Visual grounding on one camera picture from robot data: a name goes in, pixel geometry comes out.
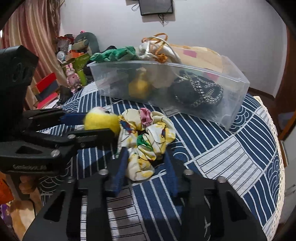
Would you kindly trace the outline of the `person's left hand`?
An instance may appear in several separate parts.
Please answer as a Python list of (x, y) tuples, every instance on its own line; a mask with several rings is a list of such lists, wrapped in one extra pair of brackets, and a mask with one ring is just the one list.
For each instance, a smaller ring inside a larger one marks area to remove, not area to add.
[(29, 194), (30, 199), (34, 202), (36, 212), (43, 207), (39, 189), (37, 188), (37, 179), (35, 176), (20, 176), (21, 183), (19, 188), (23, 194)]

